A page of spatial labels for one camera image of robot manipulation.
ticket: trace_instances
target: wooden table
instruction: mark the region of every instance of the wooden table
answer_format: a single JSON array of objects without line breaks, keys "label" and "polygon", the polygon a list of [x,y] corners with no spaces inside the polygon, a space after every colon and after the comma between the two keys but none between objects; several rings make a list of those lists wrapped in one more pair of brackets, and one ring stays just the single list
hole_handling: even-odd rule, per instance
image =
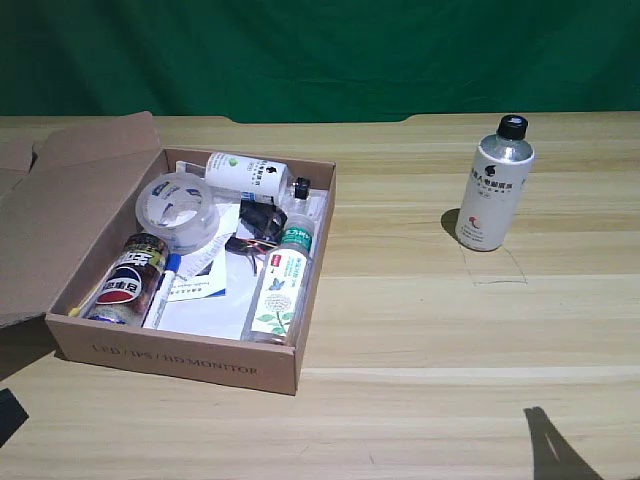
[{"label": "wooden table", "polygon": [[[31,418],[0,478],[558,478],[543,416],[532,450],[535,406],[603,478],[640,475],[640,113],[528,115],[538,161],[518,214],[503,248],[475,254],[447,230],[499,119],[158,118],[166,145],[338,163],[299,393],[73,364],[22,325],[0,332],[1,385]],[[0,140],[84,120],[4,117]]]}]

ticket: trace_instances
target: cable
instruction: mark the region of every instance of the cable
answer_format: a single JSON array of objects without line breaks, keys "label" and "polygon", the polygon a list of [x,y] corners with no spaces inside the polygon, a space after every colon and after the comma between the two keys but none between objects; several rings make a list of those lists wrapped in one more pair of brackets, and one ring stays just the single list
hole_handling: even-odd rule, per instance
[{"label": "cable", "polygon": [[256,256],[266,255],[280,244],[287,215],[275,205],[243,200],[240,220],[255,238],[232,235],[225,245],[227,252],[244,255],[251,262],[253,274],[258,274]]}]

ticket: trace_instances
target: cardboard box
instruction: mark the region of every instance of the cardboard box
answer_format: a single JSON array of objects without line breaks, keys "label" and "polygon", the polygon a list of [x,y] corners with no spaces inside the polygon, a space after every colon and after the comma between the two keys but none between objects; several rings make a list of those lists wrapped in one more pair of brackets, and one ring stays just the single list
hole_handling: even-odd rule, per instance
[{"label": "cardboard box", "polygon": [[261,157],[286,162],[295,175],[309,177],[314,188],[329,192],[293,346],[66,316],[98,282],[125,240],[139,231],[134,205],[140,190],[173,171],[176,161],[204,165],[210,153],[162,148],[148,112],[52,134],[31,173],[0,204],[0,325],[45,313],[71,361],[295,394],[333,212],[333,163]]}]

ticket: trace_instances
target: box lid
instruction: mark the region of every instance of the box lid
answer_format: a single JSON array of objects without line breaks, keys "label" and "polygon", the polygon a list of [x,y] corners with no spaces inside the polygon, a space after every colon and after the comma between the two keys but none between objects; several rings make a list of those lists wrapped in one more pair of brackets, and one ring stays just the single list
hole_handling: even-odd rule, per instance
[{"label": "box lid", "polygon": [[[148,112],[47,139],[29,175],[0,203],[0,327],[53,307],[161,151]],[[7,155],[3,165],[16,164]]]},{"label": "box lid", "polygon": [[27,175],[33,157],[33,140],[20,136],[0,145],[0,202]]}]

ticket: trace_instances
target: green backdrop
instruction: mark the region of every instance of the green backdrop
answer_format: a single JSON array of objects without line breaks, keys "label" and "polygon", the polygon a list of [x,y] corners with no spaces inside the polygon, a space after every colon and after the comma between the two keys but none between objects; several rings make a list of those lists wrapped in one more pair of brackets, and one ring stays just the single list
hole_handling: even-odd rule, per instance
[{"label": "green backdrop", "polygon": [[640,0],[0,0],[0,114],[640,110]]}]

